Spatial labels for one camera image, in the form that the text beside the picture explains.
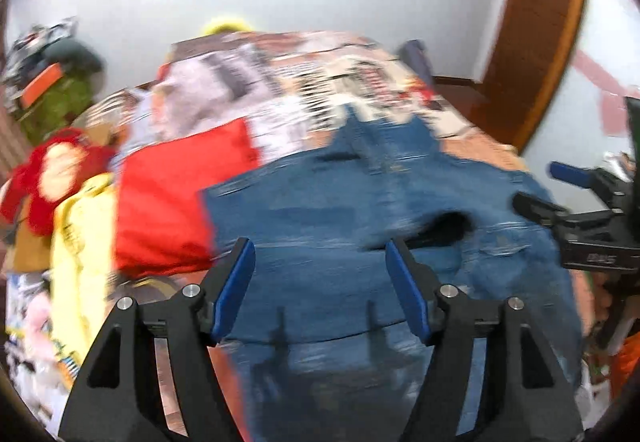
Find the blue gripper pad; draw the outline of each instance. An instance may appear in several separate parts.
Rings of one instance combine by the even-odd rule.
[[[249,287],[255,269],[255,246],[252,241],[246,240],[236,262],[233,264],[228,278],[226,278],[218,300],[214,304],[214,320],[211,327],[211,339],[219,343],[229,335],[238,317],[240,305]]]
[[[560,162],[551,162],[548,171],[549,176],[561,182],[582,187],[583,189],[589,189],[591,187],[590,169],[581,169]]]
[[[427,344],[431,337],[427,303],[415,284],[398,247],[392,241],[388,241],[385,247],[385,263],[411,333]]]

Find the wooden door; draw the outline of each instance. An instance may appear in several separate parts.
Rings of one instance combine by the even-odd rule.
[[[584,0],[508,0],[470,119],[521,150],[542,120],[572,50]]]

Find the silver screw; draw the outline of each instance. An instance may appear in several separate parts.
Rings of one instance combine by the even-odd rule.
[[[510,297],[507,300],[507,304],[514,310],[522,310],[524,308],[524,301],[519,297]]]
[[[444,296],[444,297],[455,297],[458,295],[458,289],[456,287],[454,287],[453,285],[442,285],[440,287],[440,293]]]
[[[200,293],[200,287],[195,283],[188,284],[182,289],[182,295],[187,297],[196,297]]]
[[[118,299],[116,306],[120,310],[126,310],[127,308],[130,308],[132,304],[133,304],[133,300],[129,296],[125,296]]]

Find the baseboard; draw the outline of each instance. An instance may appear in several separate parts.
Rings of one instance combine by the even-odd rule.
[[[434,76],[433,82],[436,84],[447,84],[449,86],[471,86],[475,88],[478,83],[472,78],[464,78],[460,76]]]

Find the yellow shirt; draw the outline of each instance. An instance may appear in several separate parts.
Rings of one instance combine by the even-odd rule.
[[[84,361],[102,327],[113,266],[112,175],[88,179],[55,212],[51,247],[51,337],[61,356]]]

